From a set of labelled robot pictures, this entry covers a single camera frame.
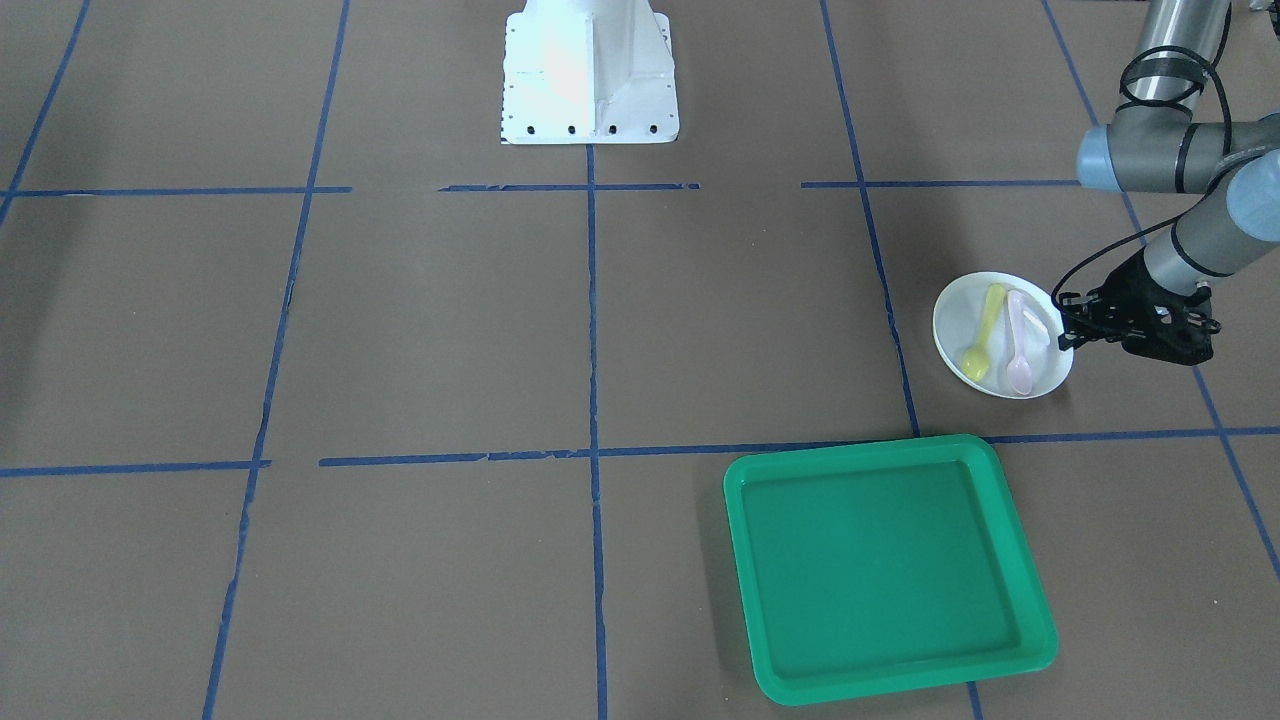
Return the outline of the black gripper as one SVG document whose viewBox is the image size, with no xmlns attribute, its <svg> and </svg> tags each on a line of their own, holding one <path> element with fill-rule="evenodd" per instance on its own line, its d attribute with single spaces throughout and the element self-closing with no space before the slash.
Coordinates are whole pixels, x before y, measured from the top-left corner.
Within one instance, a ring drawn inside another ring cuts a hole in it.
<svg viewBox="0 0 1280 720">
<path fill-rule="evenodd" d="M 1194 283 L 1193 292 L 1166 290 L 1151 274 L 1140 250 L 1089 293 L 1062 291 L 1053 297 L 1061 316 L 1059 351 L 1074 351 L 1106 338 L 1125 352 L 1162 363 L 1199 365 L 1213 357 L 1221 324 L 1212 314 L 1212 287 Z M 1100 324 L 1093 311 L 1100 302 Z"/>
</svg>

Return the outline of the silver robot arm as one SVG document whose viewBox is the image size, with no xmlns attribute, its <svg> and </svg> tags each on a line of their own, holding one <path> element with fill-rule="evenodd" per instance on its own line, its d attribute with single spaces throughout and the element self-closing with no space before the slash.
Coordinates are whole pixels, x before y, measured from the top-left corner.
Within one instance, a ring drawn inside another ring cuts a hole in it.
<svg viewBox="0 0 1280 720">
<path fill-rule="evenodd" d="M 1144 241 L 1085 293 L 1053 288 L 1061 351 L 1089 342 L 1194 366 L 1213 356 L 1217 283 L 1277 247 L 1277 115 L 1234 120 L 1217 61 L 1228 1 L 1153 1 L 1106 126 L 1076 155 L 1088 188 L 1184 193 L 1196 204 L 1140 232 Z"/>
</svg>

